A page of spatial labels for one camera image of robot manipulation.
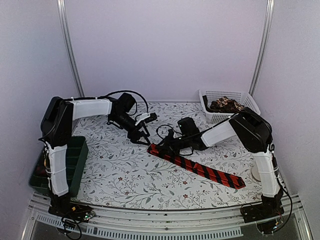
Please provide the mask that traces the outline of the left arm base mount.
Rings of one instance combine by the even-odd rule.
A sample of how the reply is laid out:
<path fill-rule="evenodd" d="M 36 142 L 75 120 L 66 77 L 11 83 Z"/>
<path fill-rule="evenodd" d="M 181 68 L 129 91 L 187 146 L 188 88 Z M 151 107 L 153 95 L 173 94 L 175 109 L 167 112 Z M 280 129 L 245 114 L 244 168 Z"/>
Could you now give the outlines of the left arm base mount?
<path fill-rule="evenodd" d="M 92 207 L 72 203 L 68 194 L 51 196 L 48 213 L 60 217 L 63 233 L 70 240 L 79 240 L 83 233 L 80 224 L 88 223 L 96 216 Z"/>

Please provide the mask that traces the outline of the red black striped tie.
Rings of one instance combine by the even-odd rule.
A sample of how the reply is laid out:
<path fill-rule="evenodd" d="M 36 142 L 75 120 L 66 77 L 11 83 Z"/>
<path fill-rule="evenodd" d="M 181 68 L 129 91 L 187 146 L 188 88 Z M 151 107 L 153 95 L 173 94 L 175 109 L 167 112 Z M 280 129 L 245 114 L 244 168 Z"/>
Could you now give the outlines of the red black striped tie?
<path fill-rule="evenodd" d="M 162 146 L 158 146 L 154 143 L 152 143 L 148 147 L 147 152 L 153 156 L 177 165 L 189 172 L 197 174 L 201 177 L 204 177 L 226 187 L 238 190 L 246 186 L 244 180 L 239 176 L 210 168 L 198 162 L 194 162 L 188 158 L 185 158 L 184 156 L 177 155 L 173 151 L 165 149 Z"/>

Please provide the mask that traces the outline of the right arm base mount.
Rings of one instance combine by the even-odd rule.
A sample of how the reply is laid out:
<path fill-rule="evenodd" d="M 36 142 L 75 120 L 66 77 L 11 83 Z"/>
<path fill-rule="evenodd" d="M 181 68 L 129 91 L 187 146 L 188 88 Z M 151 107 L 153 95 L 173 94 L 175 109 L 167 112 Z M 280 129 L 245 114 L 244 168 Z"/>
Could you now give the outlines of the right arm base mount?
<path fill-rule="evenodd" d="M 281 198 L 278 202 L 267 200 L 266 197 L 261 197 L 263 201 L 259 204 L 246 203 L 240 207 L 240 214 L 245 223 L 262 221 L 256 224 L 257 230 L 263 236 L 271 236 L 279 232 L 289 222 L 293 213 L 293 199 L 286 192 L 290 202 L 290 210 L 286 219 L 284 219 L 284 207 L 282 206 Z"/>

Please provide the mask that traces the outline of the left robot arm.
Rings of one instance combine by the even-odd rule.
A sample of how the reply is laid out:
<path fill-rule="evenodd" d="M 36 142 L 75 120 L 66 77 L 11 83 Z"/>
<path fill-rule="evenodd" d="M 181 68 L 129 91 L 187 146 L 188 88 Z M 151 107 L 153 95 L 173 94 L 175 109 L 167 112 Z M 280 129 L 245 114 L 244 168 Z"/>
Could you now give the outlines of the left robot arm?
<path fill-rule="evenodd" d="M 132 91 L 121 91 L 119 98 L 110 94 L 99 97 L 79 97 L 51 99 L 42 119 L 40 129 L 42 141 L 48 157 L 48 186 L 55 197 L 68 194 L 66 174 L 67 144 L 72 137 L 73 121 L 106 116 L 119 129 L 127 131 L 127 138 L 134 144 L 150 145 L 150 133 L 146 124 L 157 119 L 155 113 L 146 111 L 132 118 L 129 111 L 136 104 Z"/>

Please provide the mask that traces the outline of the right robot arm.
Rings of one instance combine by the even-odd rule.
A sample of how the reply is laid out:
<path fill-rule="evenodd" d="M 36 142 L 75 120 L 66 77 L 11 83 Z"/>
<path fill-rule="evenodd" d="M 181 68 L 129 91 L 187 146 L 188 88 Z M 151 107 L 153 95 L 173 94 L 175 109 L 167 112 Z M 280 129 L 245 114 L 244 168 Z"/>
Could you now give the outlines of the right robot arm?
<path fill-rule="evenodd" d="M 262 200 L 258 213 L 262 218 L 269 218 L 278 210 L 275 200 L 283 196 L 283 189 L 278 180 L 278 164 L 274 156 L 272 127 L 260 115 L 248 107 L 234 113 L 230 118 L 216 125 L 199 131 L 192 118 L 187 117 L 179 123 L 182 135 L 174 137 L 173 130 L 150 152 L 162 159 L 194 172 L 207 179 L 234 189 L 245 186 L 240 177 L 204 167 L 180 154 L 182 149 L 204 151 L 233 136 L 238 137 L 244 148 L 250 152 L 262 184 Z"/>

